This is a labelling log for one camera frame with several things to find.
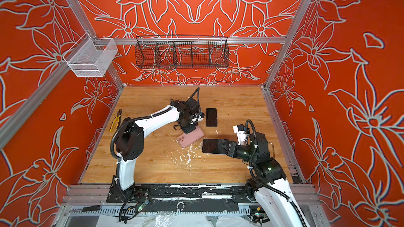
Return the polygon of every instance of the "black cable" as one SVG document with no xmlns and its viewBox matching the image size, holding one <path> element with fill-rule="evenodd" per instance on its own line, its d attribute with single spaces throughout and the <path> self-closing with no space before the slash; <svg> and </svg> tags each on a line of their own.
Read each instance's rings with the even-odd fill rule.
<svg viewBox="0 0 404 227">
<path fill-rule="evenodd" d="M 275 193 L 277 193 L 277 194 L 283 196 L 288 202 L 290 202 L 290 204 L 292 205 L 292 207 L 295 209 L 295 211 L 296 211 L 296 213 L 297 213 L 297 216 L 299 217 L 300 222 L 301 222 L 301 224 L 303 225 L 303 227 L 307 227 L 306 222 L 304 221 L 304 218 L 303 218 L 302 214 L 300 213 L 300 210 L 299 210 L 299 208 L 297 207 L 297 205 L 295 204 L 295 202 L 294 202 L 294 201 L 289 201 L 290 197 L 289 197 L 287 194 L 283 193 L 282 191 L 277 190 L 277 189 L 275 189 L 275 188 L 273 188 L 273 187 L 270 187 L 270 186 L 268 186 L 267 184 L 265 184 L 265 183 L 261 182 L 260 180 L 258 180 L 258 179 L 255 177 L 254 173 L 252 172 L 252 170 L 253 170 L 253 169 L 252 169 L 252 164 L 253 164 L 252 159 L 253 159 L 253 156 L 254 156 L 254 154 L 255 154 L 255 152 L 256 152 L 256 147 L 255 147 L 255 145 L 256 145 L 256 133 L 255 133 L 254 124 L 252 123 L 251 120 L 247 120 L 247 121 L 246 121 L 246 129 L 248 128 L 248 124 L 251 125 L 251 128 L 253 129 L 252 134 L 253 134 L 253 136 L 254 136 L 254 142 L 253 142 L 253 143 L 254 143 L 254 149 L 253 149 L 253 151 L 252 151 L 252 153 L 251 153 L 251 155 L 250 155 L 250 165 L 249 165 L 249 166 L 251 167 L 251 168 L 250 168 L 250 175 L 251 175 L 253 181 L 255 181 L 255 183 L 257 183 L 257 184 L 260 184 L 260 185 L 263 186 L 264 188 L 269 189 L 269 190 L 271 190 L 271 191 L 273 191 L 273 192 L 275 192 Z"/>
<path fill-rule="evenodd" d="M 132 122 L 134 122 L 134 121 L 142 120 L 142 119 L 151 119 L 152 117 L 154 118 L 154 117 L 157 117 L 157 116 L 159 116 L 159 115 L 162 115 L 162 114 L 168 112 L 169 110 L 171 110 L 171 107 L 169 107 L 168 109 L 163 110 L 163 111 L 161 111 L 161 112 L 159 112 L 159 113 L 156 113 L 156 114 L 154 114 L 153 116 L 139 117 L 139 118 L 135 118 L 135 119 L 128 120 L 128 121 L 126 121 L 125 123 L 123 123 L 123 124 L 116 130 L 116 132 L 114 133 L 114 135 L 112 136 L 112 139 L 111 139 L 111 144 L 110 144 L 110 146 L 109 146 L 109 150 L 110 150 L 110 152 L 111 152 L 112 157 L 114 157 L 114 158 L 117 159 L 117 160 L 120 160 L 120 159 L 121 159 L 118 155 L 116 155 L 116 153 L 115 153 L 115 151 L 114 151 L 114 144 L 115 144 L 115 141 L 116 141 L 116 136 L 117 136 L 118 132 L 119 132 L 122 128 L 125 128 L 129 123 L 132 123 Z"/>
<path fill-rule="evenodd" d="M 196 88 L 196 90 L 194 91 L 194 93 L 192 93 L 192 95 L 188 98 L 188 100 L 193 98 L 196 93 L 198 93 L 198 103 L 199 103 L 199 87 Z"/>
<path fill-rule="evenodd" d="M 140 193 L 138 193 L 138 192 L 132 194 L 132 195 L 134 195 L 134 196 L 140 195 L 139 199 L 136 200 L 136 204 L 139 202 L 140 199 L 142 199 L 143 196 L 145 196 L 145 195 L 142 193 L 142 191 L 140 191 Z M 129 201 L 125 201 L 124 204 L 122 204 L 121 209 L 119 209 L 119 221 L 120 221 L 120 222 L 121 222 L 121 221 L 131 220 L 131 219 L 133 219 L 133 218 L 137 215 L 137 214 L 133 214 L 133 216 L 131 216 L 131 217 L 126 217 L 126 216 L 123 216 L 123 215 L 122 215 L 122 214 L 124 213 L 124 211 L 128 211 L 128 209 L 124 210 L 124 207 L 125 207 L 125 205 L 126 205 L 128 202 L 129 202 Z"/>
</svg>

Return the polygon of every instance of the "plastic sheet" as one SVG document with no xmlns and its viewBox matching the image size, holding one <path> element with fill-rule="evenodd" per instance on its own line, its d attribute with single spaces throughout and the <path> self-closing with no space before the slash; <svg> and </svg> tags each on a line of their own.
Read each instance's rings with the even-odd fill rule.
<svg viewBox="0 0 404 227">
<path fill-rule="evenodd" d="M 100 215 L 96 227 L 155 227 L 155 216 L 135 217 L 128 221 L 118 222 L 118 217 Z"/>
<path fill-rule="evenodd" d="M 155 227 L 177 227 L 177 226 L 198 226 L 213 227 L 212 222 L 206 219 L 206 215 L 189 214 L 189 215 L 165 215 L 156 216 Z"/>
<path fill-rule="evenodd" d="M 220 216 L 217 219 L 216 227 L 256 227 L 260 226 L 259 223 L 253 224 L 252 222 L 240 216 Z M 263 227 L 273 227 L 271 221 L 262 224 Z"/>
<path fill-rule="evenodd" d="M 118 222 L 118 217 L 100 215 L 96 227 L 213 227 L 206 215 L 203 214 L 168 214 L 158 216 L 135 217 L 128 221 Z M 239 216 L 219 216 L 216 221 L 216 227 L 258 227 L 258 223 L 253 224 Z M 263 223 L 263 227 L 273 227 L 271 222 Z"/>
</svg>

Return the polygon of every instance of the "phone screen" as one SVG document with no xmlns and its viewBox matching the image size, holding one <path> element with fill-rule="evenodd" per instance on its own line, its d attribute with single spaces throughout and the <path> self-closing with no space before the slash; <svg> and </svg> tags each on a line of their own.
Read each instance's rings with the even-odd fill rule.
<svg viewBox="0 0 404 227">
<path fill-rule="evenodd" d="M 227 154 L 230 148 L 228 139 L 204 139 L 202 152 L 205 154 Z"/>
<path fill-rule="evenodd" d="M 217 127 L 216 108 L 206 108 L 206 127 Z"/>
</svg>

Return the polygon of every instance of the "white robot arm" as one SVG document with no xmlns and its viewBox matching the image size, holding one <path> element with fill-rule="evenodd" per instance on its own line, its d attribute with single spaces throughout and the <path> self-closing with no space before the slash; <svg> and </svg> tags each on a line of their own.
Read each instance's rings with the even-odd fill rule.
<svg viewBox="0 0 404 227">
<path fill-rule="evenodd" d="M 252 133 L 247 129 L 248 124 L 252 127 Z M 224 148 L 227 150 L 226 154 L 232 158 L 249 162 L 251 179 L 248 179 L 246 184 L 249 198 L 255 198 L 274 226 L 310 226 L 297 205 L 282 167 L 270 156 L 265 134 L 256 133 L 250 120 L 247 120 L 245 126 L 234 126 L 233 130 L 237 134 L 238 142 L 227 140 L 227 143 L 223 143 L 220 139 L 217 140 L 217 148 Z M 214 144 L 214 140 L 207 140 L 206 143 Z"/>
<path fill-rule="evenodd" d="M 197 101 L 192 98 L 196 93 Z M 204 116 L 199 106 L 199 88 L 197 88 L 185 102 L 171 100 L 168 106 L 150 116 L 124 119 L 112 137 L 110 148 L 112 156 L 117 159 L 115 181 L 121 191 L 134 184 L 134 168 L 137 157 L 143 152 L 144 138 L 156 129 L 176 121 L 184 133 L 190 133 Z"/>
</svg>

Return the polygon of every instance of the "orange floral wallpaper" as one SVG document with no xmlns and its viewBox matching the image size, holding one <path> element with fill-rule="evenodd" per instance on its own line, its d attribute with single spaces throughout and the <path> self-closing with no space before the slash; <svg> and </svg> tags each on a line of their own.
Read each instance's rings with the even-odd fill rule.
<svg viewBox="0 0 404 227">
<path fill-rule="evenodd" d="M 0 127 L 84 34 L 66 0 L 0 0 Z"/>
<path fill-rule="evenodd" d="M 199 34 L 284 36 L 300 0 L 79 0 L 99 37 Z M 230 46 L 230 68 L 142 70 L 134 48 L 120 46 L 114 66 L 128 85 L 261 84 L 280 44 Z"/>
<path fill-rule="evenodd" d="M 0 0 L 0 126 L 84 34 L 66 0 Z M 51 226 L 116 99 L 109 73 L 68 72 L 0 151 L 0 226 Z"/>
<path fill-rule="evenodd" d="M 1 150 L 0 226 L 51 226 L 68 186 L 78 183 L 118 91 L 108 72 L 85 78 L 69 71 L 58 83 Z"/>
<path fill-rule="evenodd" d="M 271 85 L 332 226 L 404 223 L 400 0 L 312 0 Z"/>
</svg>

